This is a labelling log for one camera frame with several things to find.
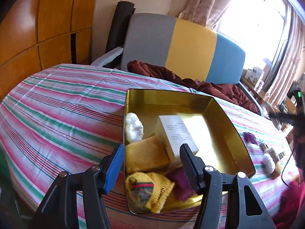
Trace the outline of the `purple snack packet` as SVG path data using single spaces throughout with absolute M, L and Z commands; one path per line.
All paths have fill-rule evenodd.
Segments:
M 175 182 L 179 189 L 179 199 L 182 202 L 186 202 L 191 196 L 195 194 L 195 191 L 191 188 L 187 175 L 183 169 L 183 167 L 176 168 L 166 175 L 166 178 Z
M 249 133 L 249 132 L 244 132 L 243 133 L 243 138 L 246 144 L 254 144 L 258 145 L 258 142 L 256 140 L 256 137 L 254 134 Z

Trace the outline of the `yellow sponge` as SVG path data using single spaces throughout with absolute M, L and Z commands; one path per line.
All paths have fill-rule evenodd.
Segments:
M 272 179 L 276 179 L 279 176 L 281 176 L 281 173 L 282 173 L 282 166 L 281 166 L 281 163 L 278 161 L 275 164 L 274 171 L 270 175 L 271 175 Z
M 128 174 L 160 170 L 169 162 L 166 150 L 156 136 L 126 146 L 125 166 Z

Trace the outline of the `white carton box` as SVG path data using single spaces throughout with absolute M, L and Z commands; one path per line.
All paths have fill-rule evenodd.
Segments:
M 181 145 L 187 144 L 193 154 L 198 152 L 198 148 L 180 115 L 159 115 L 156 136 L 162 142 L 170 164 L 173 166 L 181 164 Z

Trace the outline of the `cracker packet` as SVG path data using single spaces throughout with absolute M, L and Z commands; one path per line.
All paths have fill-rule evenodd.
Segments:
M 279 154 L 272 147 L 268 147 L 267 144 L 264 142 L 260 143 L 259 146 L 262 148 L 264 153 L 267 153 L 270 155 L 270 157 L 273 159 L 274 163 L 279 162 L 279 160 L 280 160 Z

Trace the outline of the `white sock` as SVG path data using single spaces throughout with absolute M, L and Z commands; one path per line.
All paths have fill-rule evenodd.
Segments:
M 267 175 L 270 175 L 275 170 L 275 162 L 270 154 L 264 153 L 262 156 L 262 163 L 265 167 L 265 171 Z

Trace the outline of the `gold tin box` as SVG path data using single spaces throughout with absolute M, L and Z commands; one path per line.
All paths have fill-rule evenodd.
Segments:
M 201 158 L 205 165 L 229 175 L 244 172 L 251 177 L 255 174 L 253 162 L 239 133 L 211 96 L 170 90 L 129 89 L 126 93 L 125 117 L 128 113 L 135 113 L 142 122 L 143 139 L 156 136 L 159 115 L 180 115 L 198 148 L 194 155 Z M 126 146 L 130 143 L 125 138 L 125 118 L 123 134 L 126 153 Z M 165 168 L 152 172 L 165 176 L 180 167 L 182 162 L 177 166 L 169 162 Z M 127 200 L 133 214 L 153 214 L 132 205 L 128 196 Z M 179 199 L 179 189 L 175 185 L 159 214 L 195 207 L 201 200 L 202 193 L 195 192 L 186 202 L 182 202 Z

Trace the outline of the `white appliance box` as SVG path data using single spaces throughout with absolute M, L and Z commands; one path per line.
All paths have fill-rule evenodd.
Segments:
M 262 80 L 264 73 L 265 72 L 259 67 L 253 67 L 251 70 L 247 70 L 245 79 L 256 86 Z

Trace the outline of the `maroon blanket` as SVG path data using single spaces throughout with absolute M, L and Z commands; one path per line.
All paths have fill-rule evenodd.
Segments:
M 143 63 L 138 60 L 129 62 L 127 64 L 127 69 L 131 73 L 166 80 L 184 87 L 192 88 L 198 92 L 207 93 L 258 114 L 258 108 L 254 102 L 250 101 L 245 92 L 235 84 L 214 84 L 190 78 L 182 79 L 165 67 Z

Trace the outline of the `striped bed sheet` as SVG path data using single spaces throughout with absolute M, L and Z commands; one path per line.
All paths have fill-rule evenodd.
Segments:
M 107 68 L 60 64 L 19 83 L 1 102 L 1 148 L 6 154 L 18 196 L 35 211 L 59 172 L 79 173 L 98 164 L 123 140 L 126 91 L 129 88 L 194 93 L 169 81 Z M 243 139 L 253 133 L 274 149 L 291 154 L 273 123 L 231 102 L 216 98 Z M 287 186 L 263 172 L 262 149 L 247 145 L 256 174 L 250 179 L 273 217 Z M 123 173 L 103 197 L 112 228 L 193 228 L 198 207 L 170 214 L 138 217 L 129 212 Z

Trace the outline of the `red garment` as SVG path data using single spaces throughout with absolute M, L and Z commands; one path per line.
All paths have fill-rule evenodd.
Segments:
M 293 181 L 290 186 L 282 193 L 280 208 L 272 218 L 275 228 L 290 228 L 304 207 L 304 182 L 297 185 Z

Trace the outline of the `grey yellow blue headboard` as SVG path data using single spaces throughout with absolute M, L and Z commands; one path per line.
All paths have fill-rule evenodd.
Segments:
M 227 37 L 168 15 L 131 16 L 121 69 L 133 60 L 165 67 L 180 78 L 214 84 L 238 84 L 245 52 Z

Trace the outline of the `black rolled mat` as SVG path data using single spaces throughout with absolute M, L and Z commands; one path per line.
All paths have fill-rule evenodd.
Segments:
M 117 3 L 109 35 L 105 53 L 124 45 L 125 37 L 131 16 L 134 14 L 134 3 L 128 1 L 119 1 Z

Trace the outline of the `pink curtain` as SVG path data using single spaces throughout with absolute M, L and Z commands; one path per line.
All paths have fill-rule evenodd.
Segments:
M 179 18 L 215 30 L 231 0 L 189 0 Z

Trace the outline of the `wooden wardrobe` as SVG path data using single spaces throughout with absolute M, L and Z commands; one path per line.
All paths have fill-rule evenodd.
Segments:
M 17 0 L 1 22 L 1 98 L 49 67 L 89 65 L 96 0 Z

